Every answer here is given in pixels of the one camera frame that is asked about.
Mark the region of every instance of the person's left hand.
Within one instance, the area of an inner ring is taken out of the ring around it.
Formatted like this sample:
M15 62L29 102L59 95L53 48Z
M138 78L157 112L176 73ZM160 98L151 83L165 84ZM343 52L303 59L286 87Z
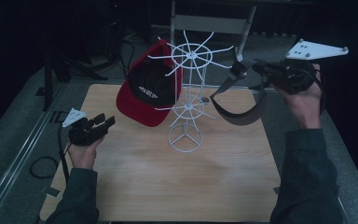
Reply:
M68 149L74 168L92 170L97 157L97 146L103 141L103 137L86 147L71 145Z

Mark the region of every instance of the black strap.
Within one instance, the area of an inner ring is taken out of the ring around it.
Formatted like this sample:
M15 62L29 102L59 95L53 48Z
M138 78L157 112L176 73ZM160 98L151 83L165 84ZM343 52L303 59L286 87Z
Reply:
M256 104L250 110L241 114L233 114L225 110L221 105L219 105L215 101L214 99L215 95L227 91L238 80L245 78L246 70L247 68L245 65L243 65L240 62L235 62L232 68L230 69L230 73L228 73L228 77L226 78L226 80L219 87L219 89L217 89L217 91L211 95L211 101L214 105L214 108L217 110L220 116L222 116L223 119L234 125L248 125L260 119L267 104L267 95L266 92L264 91L265 83L263 80L263 76L261 77L261 81L259 85L259 91L260 91L259 97L257 99Z

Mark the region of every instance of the person's hand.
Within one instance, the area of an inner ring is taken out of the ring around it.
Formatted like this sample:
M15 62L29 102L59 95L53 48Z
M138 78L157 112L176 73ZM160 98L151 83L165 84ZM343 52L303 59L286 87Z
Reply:
M74 168L92 170L97 157L97 146L103 141L103 137L86 147L71 145L68 149Z
M316 77L320 79L320 65L314 64L313 66L318 71ZM277 87L275 89L284 97L300 129L320 129L322 127L320 119L322 91L315 82L306 91L293 95Z

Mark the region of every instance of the white bracket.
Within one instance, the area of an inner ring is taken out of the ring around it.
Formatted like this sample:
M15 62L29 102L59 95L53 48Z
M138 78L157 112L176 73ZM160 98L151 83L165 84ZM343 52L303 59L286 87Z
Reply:
M84 117L86 117L86 112L75 110L72 108L68 114L68 117L66 117L65 121L62 123L62 127L66 128L69 125L75 123L76 121L83 119Z
M345 48L331 47L322 44L311 43L300 39L287 53L287 59L314 60L348 54Z

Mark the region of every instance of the cap brim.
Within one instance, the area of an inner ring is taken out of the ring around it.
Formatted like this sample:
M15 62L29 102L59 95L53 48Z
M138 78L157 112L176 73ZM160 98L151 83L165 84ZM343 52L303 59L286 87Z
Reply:
M164 121L173 105L154 106L138 100L131 92L128 80L125 80L117 94L117 109L130 119L134 119L145 126L156 127Z

